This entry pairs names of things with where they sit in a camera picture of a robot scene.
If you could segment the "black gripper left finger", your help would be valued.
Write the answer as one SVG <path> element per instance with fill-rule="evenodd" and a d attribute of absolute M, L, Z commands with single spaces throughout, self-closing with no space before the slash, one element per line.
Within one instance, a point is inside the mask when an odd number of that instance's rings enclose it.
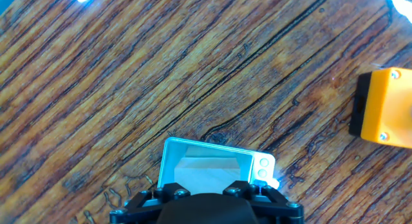
<path fill-rule="evenodd" d="M 111 210 L 109 222 L 118 224 L 155 221 L 170 201 L 188 196 L 190 191 L 179 183 L 168 183 L 153 191 L 140 191 L 123 207 Z"/>

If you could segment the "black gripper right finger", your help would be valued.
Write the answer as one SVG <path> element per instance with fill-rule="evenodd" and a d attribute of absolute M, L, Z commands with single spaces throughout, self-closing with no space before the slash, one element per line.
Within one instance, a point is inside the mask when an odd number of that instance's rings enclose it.
<path fill-rule="evenodd" d="M 304 207 L 266 182 L 237 180 L 223 190 L 223 195 L 240 201 L 240 207 L 251 211 L 258 223 L 304 224 Z"/>

